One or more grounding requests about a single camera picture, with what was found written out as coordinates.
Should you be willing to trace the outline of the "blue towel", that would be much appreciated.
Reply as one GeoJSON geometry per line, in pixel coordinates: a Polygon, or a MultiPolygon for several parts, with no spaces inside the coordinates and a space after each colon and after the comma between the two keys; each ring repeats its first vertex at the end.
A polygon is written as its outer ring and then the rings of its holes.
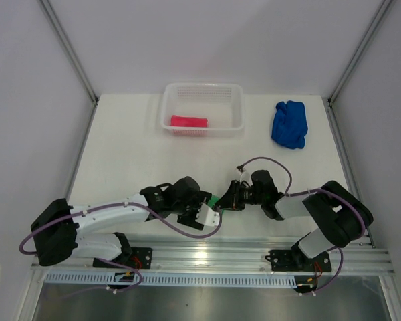
{"type": "Polygon", "coordinates": [[[278,102],[271,127],[271,139],[278,145],[295,150],[305,148],[308,133],[305,104],[288,100],[278,102]]]}

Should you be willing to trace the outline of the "green towel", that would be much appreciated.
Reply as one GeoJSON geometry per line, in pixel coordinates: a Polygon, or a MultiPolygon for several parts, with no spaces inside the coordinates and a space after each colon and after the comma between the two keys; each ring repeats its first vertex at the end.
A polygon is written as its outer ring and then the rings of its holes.
{"type": "Polygon", "coordinates": [[[225,210],[232,209],[232,204],[230,197],[224,195],[222,197],[218,197],[216,195],[212,195],[210,200],[208,201],[208,206],[217,213],[222,213],[225,210]]]}

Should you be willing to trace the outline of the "pink towel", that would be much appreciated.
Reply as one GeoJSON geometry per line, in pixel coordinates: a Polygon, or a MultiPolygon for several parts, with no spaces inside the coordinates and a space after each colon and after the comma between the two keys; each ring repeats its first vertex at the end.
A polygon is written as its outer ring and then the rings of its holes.
{"type": "Polygon", "coordinates": [[[207,118],[172,115],[170,125],[173,127],[207,128],[207,118]]]}

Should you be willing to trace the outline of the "white plastic basket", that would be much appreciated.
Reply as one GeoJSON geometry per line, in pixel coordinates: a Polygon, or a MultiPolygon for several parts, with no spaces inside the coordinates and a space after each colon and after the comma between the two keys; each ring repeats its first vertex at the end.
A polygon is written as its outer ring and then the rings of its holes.
{"type": "Polygon", "coordinates": [[[245,129],[245,99],[238,84],[175,82],[160,103],[160,125],[176,136],[235,137],[245,129]],[[172,124],[172,117],[207,120],[206,126],[172,124]]]}

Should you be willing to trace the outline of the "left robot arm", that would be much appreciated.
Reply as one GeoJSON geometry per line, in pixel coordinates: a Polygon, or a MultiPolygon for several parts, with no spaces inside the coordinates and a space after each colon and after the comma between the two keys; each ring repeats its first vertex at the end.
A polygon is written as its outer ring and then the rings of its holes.
{"type": "Polygon", "coordinates": [[[204,225],[198,222],[198,214],[211,197],[186,176],[174,184],[145,187],[131,197],[108,204],[71,206],[65,199],[56,199],[31,224],[35,254],[43,267],[82,257],[92,258],[96,267],[110,261],[122,268],[132,259],[129,241],[120,232],[96,235],[97,231],[166,219],[171,214],[177,216],[179,224],[201,231],[204,225]]]}

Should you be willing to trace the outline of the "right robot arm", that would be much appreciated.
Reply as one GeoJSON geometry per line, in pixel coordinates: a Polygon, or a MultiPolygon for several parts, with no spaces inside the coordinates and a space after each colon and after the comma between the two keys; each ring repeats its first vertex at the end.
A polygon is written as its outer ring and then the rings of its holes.
{"type": "Polygon", "coordinates": [[[343,248],[363,236],[373,221],[370,210],[337,181],[318,189],[285,194],[278,191],[267,170],[251,175],[251,183],[231,181],[215,209],[242,211],[245,205],[258,205],[270,219],[286,221],[311,217],[317,228],[302,237],[290,250],[293,265],[306,270],[319,255],[343,248]]]}

